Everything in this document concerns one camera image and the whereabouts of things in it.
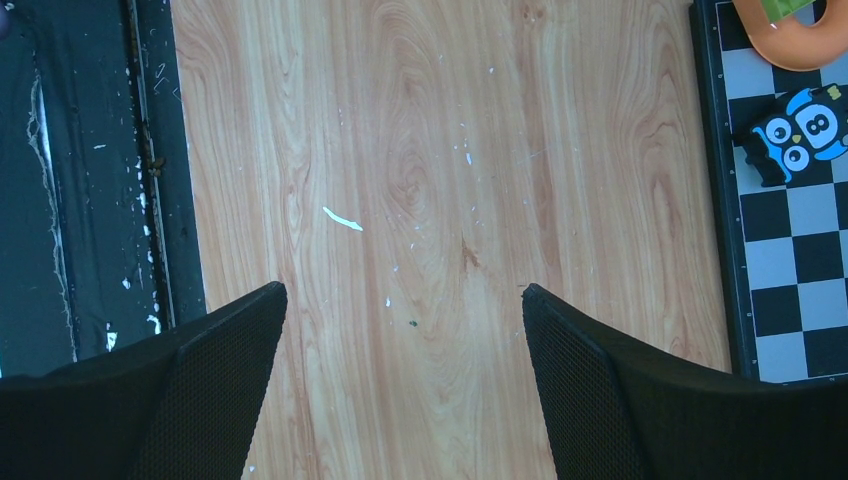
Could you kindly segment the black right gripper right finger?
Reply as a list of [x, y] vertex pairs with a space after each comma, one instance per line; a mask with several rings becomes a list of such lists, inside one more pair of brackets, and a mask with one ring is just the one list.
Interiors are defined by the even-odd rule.
[[676, 357], [532, 284], [523, 323], [561, 479], [843, 479], [847, 384], [758, 382]]

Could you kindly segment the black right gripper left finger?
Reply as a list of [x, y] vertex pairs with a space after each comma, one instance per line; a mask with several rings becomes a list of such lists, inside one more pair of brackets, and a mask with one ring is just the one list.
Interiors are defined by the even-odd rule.
[[3, 379], [2, 477], [240, 478], [286, 307], [272, 282], [115, 352]]

